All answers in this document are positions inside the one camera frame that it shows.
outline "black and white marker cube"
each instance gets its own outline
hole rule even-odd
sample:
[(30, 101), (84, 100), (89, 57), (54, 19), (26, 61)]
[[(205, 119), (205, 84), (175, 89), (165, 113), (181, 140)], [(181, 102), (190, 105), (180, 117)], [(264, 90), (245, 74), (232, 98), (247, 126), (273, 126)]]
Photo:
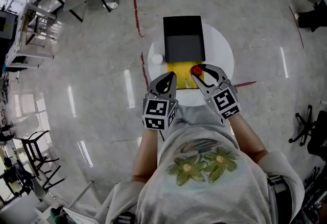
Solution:
[(176, 116), (177, 101), (143, 99), (143, 123), (147, 129), (167, 130)]
[(212, 96), (219, 116), (228, 119), (240, 112), (241, 108), (229, 87)]

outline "desk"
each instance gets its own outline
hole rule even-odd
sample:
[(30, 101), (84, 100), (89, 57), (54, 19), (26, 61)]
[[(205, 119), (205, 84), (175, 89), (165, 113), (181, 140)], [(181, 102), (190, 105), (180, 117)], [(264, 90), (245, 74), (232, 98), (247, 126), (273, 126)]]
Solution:
[[(227, 40), (215, 28), (202, 23), (205, 64), (211, 64), (224, 70), (229, 79), (233, 76), (234, 57)], [(148, 54), (148, 70), (151, 80), (167, 72), (167, 63), (154, 64), (152, 57), (155, 54), (165, 56), (164, 35), (156, 39), (150, 47)], [(207, 84), (214, 84), (216, 81), (209, 74), (204, 73), (204, 81)], [(201, 106), (205, 105), (203, 94), (200, 89), (177, 90), (176, 99), (180, 105)]]
[(13, 45), (10, 47), (8, 53), (6, 54), (5, 58), (5, 66), (6, 67), (15, 67), (15, 68), (38, 68), (38, 65), (30, 65), (25, 63), (12, 63), (17, 56), (28, 56), (28, 57), (37, 57), (37, 58), (46, 58), (46, 59), (53, 59), (52, 54), (41, 54), (38, 51), (22, 51), (23, 45), (23, 35), (24, 35), (24, 27), (28, 25), (28, 15), (29, 11), (36, 11), (39, 12), (51, 19), (55, 19), (56, 16), (48, 13), (45, 10), (37, 8), (35, 5), (27, 3), (23, 10), (19, 13), (18, 20), (17, 20), (17, 28), (15, 34), (15, 41)]

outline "office chair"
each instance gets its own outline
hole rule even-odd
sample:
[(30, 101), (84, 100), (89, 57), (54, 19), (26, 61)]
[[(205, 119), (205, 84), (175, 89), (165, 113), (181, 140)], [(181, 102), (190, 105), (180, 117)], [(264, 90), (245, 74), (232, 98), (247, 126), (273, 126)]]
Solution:
[(300, 142), (300, 146), (303, 146), (308, 135), (311, 136), (308, 142), (308, 152), (313, 155), (321, 157), (323, 160), (327, 160), (327, 131), (325, 130), (325, 124), (327, 122), (327, 112), (320, 111), (315, 122), (311, 122), (312, 118), (312, 106), (308, 105), (309, 116), (308, 120), (305, 121), (298, 113), (295, 114), (297, 118), (300, 119), (301, 123), (305, 128), (296, 136), (294, 139), (289, 139), (289, 142), (296, 142), (299, 138), (304, 135), (304, 139)]
[(295, 117), (300, 119), (301, 124), (304, 125), (305, 128), (294, 139), (292, 138), (289, 139), (288, 140), (289, 143), (296, 142), (299, 138), (301, 138), (304, 135), (303, 141), (300, 142), (300, 146), (303, 146), (307, 141), (308, 135), (311, 135), (311, 130), (314, 125), (314, 123), (311, 122), (311, 118), (312, 118), (311, 105), (308, 105), (308, 112), (309, 112), (309, 116), (307, 121), (305, 121), (299, 113), (295, 114)]

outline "black box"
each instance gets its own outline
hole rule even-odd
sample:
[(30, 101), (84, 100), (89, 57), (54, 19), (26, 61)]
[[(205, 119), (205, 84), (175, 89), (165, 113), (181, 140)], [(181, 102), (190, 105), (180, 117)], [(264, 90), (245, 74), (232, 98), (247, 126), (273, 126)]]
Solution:
[(201, 16), (164, 17), (166, 62), (205, 61)]

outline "red ball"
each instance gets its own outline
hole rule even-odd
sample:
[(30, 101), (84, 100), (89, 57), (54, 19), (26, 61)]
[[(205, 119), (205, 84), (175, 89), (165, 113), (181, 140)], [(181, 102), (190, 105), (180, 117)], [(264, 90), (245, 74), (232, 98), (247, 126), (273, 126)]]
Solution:
[(202, 69), (199, 65), (194, 65), (191, 68), (191, 74), (194, 74), (195, 76), (201, 76), (202, 74)]

